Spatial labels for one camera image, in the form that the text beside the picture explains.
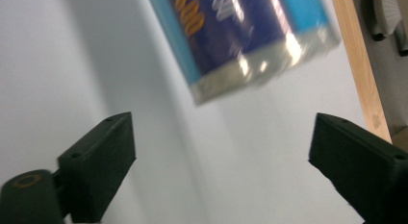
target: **white wall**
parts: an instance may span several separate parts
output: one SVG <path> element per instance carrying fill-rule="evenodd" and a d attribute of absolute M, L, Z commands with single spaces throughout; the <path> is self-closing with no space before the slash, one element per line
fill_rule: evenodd
<path fill-rule="evenodd" d="M 364 124 L 343 45 L 196 108 L 148 0 L 0 0 L 0 184 L 126 111 L 138 159 L 104 223 L 363 222 L 307 162 L 316 112 Z"/>

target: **screw hole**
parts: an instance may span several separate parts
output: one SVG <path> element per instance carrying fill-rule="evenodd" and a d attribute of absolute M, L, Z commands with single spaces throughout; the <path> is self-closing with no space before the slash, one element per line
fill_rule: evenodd
<path fill-rule="evenodd" d="M 20 177 L 19 179 L 13 182 L 13 186 L 17 188 L 30 187 L 41 180 L 41 175 L 39 174 L 30 174 Z"/>
<path fill-rule="evenodd" d="M 71 158 L 76 159 L 76 158 L 79 158 L 80 156 L 81 156 L 80 154 L 75 153 L 71 155 Z"/>
<path fill-rule="evenodd" d="M 398 160 L 405 160 L 405 157 L 402 156 L 402 155 L 395 155 L 394 157 L 395 157 L 396 159 L 398 159 Z"/>

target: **wooden edge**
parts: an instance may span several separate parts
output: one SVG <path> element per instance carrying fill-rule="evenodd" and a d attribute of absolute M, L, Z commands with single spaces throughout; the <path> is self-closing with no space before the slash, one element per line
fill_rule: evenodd
<path fill-rule="evenodd" d="M 391 142 L 353 0 L 333 0 L 367 127 Z"/>

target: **can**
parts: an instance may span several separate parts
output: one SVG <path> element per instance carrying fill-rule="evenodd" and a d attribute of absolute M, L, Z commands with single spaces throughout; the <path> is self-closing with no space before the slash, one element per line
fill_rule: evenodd
<path fill-rule="evenodd" d="M 321 0 L 150 0 L 202 104 L 328 52 L 339 41 Z"/>

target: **can label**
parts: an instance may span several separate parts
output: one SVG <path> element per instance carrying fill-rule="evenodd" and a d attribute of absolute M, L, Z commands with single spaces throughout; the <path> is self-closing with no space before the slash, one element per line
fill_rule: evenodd
<path fill-rule="evenodd" d="M 200 76 L 287 35 L 327 26 L 320 0 L 169 0 Z"/>

